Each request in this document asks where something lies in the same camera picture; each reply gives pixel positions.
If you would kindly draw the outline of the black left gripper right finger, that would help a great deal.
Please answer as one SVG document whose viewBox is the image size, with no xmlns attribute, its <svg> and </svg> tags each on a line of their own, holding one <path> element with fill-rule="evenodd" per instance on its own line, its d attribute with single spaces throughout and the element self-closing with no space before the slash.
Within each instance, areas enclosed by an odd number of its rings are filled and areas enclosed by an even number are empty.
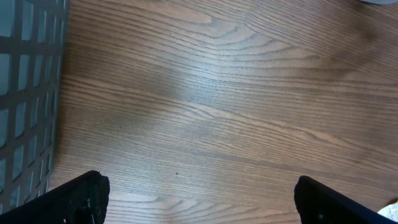
<svg viewBox="0 0 398 224">
<path fill-rule="evenodd" d="M 395 223 L 306 175 L 298 179 L 294 202 L 302 224 Z"/>
</svg>

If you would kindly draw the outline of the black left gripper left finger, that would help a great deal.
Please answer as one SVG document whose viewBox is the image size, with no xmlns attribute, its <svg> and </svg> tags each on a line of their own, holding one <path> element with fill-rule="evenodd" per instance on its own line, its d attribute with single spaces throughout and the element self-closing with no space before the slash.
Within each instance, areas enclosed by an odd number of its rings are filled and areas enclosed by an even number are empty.
<svg viewBox="0 0 398 224">
<path fill-rule="evenodd" d="M 91 170 L 20 207 L 3 213 L 1 224 L 103 224 L 109 193 L 108 177 Z"/>
</svg>

